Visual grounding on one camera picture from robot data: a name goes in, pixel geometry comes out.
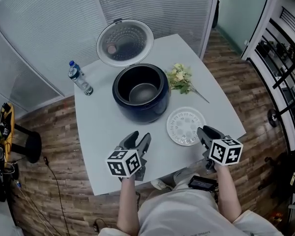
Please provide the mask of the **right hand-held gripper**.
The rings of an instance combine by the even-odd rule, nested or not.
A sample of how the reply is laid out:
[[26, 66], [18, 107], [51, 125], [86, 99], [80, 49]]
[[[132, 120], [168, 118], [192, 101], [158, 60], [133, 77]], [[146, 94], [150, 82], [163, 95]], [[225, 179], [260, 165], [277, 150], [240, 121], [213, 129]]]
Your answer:
[[229, 166], [239, 163], [243, 144], [238, 140], [225, 138], [225, 134], [208, 125], [198, 127], [197, 135], [201, 144], [208, 149], [203, 153], [207, 174], [216, 172], [215, 165]]

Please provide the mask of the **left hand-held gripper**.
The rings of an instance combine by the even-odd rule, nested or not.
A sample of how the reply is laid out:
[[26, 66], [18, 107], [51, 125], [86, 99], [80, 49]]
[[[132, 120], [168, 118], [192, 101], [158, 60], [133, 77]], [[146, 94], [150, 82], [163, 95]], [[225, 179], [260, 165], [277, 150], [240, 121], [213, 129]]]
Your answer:
[[144, 180], [147, 161], [143, 159], [143, 156], [149, 148], [151, 134], [145, 134], [138, 146], [134, 148], [138, 136], [138, 131], [129, 134], [107, 158], [107, 165], [111, 175], [118, 177], [119, 180], [132, 176], [135, 177], [135, 180]]

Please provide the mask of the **white steamer tray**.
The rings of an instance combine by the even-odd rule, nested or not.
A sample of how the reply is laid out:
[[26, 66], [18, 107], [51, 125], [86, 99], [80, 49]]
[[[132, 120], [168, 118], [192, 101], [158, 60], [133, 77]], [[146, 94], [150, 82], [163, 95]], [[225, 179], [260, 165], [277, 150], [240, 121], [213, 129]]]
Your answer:
[[193, 146], [200, 142], [197, 135], [198, 127], [206, 125], [204, 116], [191, 107], [180, 107], [167, 118], [167, 133], [172, 141], [180, 146]]

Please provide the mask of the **dark blue rice cooker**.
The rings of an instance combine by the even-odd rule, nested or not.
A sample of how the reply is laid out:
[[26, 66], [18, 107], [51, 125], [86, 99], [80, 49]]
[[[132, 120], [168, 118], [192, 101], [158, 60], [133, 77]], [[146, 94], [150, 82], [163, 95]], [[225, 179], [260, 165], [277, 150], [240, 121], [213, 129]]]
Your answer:
[[[121, 68], [122, 72], [133, 65], [154, 65], [142, 62], [151, 52], [153, 44], [154, 35], [148, 25], [134, 19], [119, 18], [101, 32], [97, 39], [96, 51], [103, 63], [111, 67]], [[170, 100], [170, 87], [165, 72], [161, 68], [159, 69], [164, 79], [163, 88], [160, 94], [147, 104], [133, 106], [121, 102], [113, 92], [113, 82], [113, 98], [120, 111], [128, 119], [138, 123], [153, 122], [166, 111]]]

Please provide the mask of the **dark pot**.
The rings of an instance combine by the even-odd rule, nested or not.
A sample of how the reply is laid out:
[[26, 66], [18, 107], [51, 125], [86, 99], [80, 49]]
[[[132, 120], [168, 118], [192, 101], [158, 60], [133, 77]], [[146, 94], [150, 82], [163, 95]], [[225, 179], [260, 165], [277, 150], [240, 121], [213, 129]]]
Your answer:
[[113, 92], [117, 99], [128, 105], [143, 105], [154, 100], [161, 92], [164, 79], [154, 65], [133, 65], [118, 74]]

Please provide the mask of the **black waist device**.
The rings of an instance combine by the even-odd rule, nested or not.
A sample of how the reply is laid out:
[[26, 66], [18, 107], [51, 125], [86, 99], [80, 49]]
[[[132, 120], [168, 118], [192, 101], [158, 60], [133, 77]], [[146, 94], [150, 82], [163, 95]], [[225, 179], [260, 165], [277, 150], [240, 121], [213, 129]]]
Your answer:
[[203, 191], [214, 191], [218, 187], [216, 180], [193, 175], [188, 183], [188, 187]]

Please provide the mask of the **person's light trousers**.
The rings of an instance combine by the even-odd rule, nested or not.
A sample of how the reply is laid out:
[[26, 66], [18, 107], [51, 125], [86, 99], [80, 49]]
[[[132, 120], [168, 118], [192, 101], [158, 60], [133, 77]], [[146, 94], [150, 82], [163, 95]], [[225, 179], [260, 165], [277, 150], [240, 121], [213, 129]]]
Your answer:
[[173, 179], [175, 187], [173, 190], [189, 189], [188, 184], [193, 176], [199, 177], [200, 175], [189, 168], [184, 168], [174, 173]]

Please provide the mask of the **person's white shoe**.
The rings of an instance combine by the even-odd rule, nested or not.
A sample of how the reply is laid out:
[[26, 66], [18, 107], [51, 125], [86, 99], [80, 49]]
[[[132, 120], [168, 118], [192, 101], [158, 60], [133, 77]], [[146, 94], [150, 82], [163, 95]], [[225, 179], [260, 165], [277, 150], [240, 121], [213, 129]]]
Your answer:
[[170, 190], [170, 191], [172, 191], [172, 189], [173, 189], [171, 186], [167, 185], [161, 179], [154, 179], [150, 183], [157, 190]]

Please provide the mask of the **black round wheel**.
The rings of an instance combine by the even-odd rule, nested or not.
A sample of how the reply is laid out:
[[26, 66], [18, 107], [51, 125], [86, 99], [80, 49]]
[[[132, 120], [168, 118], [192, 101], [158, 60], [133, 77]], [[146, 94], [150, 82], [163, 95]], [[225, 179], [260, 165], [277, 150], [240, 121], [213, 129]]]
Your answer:
[[272, 127], [277, 127], [280, 124], [280, 120], [275, 109], [269, 109], [267, 112], [267, 119]]

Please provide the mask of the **yellow artificial flower bunch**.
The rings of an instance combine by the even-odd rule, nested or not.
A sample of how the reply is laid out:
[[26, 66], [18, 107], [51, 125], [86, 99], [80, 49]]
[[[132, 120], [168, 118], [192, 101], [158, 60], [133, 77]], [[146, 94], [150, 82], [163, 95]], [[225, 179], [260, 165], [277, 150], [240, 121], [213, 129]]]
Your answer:
[[204, 96], [202, 96], [192, 84], [191, 67], [186, 67], [182, 63], [175, 63], [171, 70], [165, 70], [164, 72], [167, 76], [171, 90], [178, 90], [180, 94], [188, 94], [193, 92], [205, 102], [209, 103], [209, 101]]

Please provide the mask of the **clear water bottle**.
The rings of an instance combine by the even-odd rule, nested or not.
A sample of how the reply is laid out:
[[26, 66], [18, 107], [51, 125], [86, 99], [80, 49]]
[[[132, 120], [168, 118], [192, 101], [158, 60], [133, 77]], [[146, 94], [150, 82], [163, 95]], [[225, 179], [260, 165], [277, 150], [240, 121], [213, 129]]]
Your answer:
[[84, 92], [85, 95], [90, 96], [93, 93], [92, 86], [84, 79], [77, 68], [71, 67], [68, 72], [68, 77]]

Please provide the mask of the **person's white shirt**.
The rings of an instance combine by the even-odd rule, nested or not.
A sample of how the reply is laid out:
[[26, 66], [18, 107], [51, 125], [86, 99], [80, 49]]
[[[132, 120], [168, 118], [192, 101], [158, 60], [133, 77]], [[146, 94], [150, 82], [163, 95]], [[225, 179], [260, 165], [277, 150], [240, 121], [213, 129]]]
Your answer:
[[138, 216], [138, 236], [283, 236], [250, 210], [229, 222], [210, 193], [193, 189], [176, 189], [149, 199]]

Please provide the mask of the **black equipment with yellow tag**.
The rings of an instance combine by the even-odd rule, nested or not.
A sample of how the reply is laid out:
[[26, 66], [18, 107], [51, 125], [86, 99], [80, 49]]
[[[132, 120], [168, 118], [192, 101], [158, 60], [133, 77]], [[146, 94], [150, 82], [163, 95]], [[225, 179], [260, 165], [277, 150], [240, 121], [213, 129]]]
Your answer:
[[281, 153], [277, 158], [266, 157], [267, 162], [272, 167], [272, 172], [268, 178], [258, 186], [262, 190], [274, 184], [275, 189], [271, 198], [278, 198], [280, 202], [285, 201], [295, 194], [295, 150]]

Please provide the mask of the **black metal rack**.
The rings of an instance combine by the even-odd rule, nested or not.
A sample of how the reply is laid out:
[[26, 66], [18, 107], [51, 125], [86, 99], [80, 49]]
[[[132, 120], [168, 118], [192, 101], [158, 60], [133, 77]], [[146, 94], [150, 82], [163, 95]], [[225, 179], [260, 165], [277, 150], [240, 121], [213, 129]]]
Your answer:
[[282, 6], [247, 58], [277, 111], [289, 150], [295, 150], [295, 16]]

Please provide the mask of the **blue drink bottle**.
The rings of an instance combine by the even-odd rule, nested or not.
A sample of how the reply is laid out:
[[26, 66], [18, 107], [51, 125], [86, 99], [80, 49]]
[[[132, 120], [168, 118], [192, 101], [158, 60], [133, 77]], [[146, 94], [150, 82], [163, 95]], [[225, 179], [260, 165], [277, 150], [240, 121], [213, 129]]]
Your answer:
[[84, 72], [81, 70], [80, 66], [79, 66], [75, 61], [71, 60], [71, 61], [69, 62], [69, 65], [70, 65], [71, 67], [75, 67], [75, 68], [80, 72], [80, 74], [81, 74], [82, 76], [84, 76]]

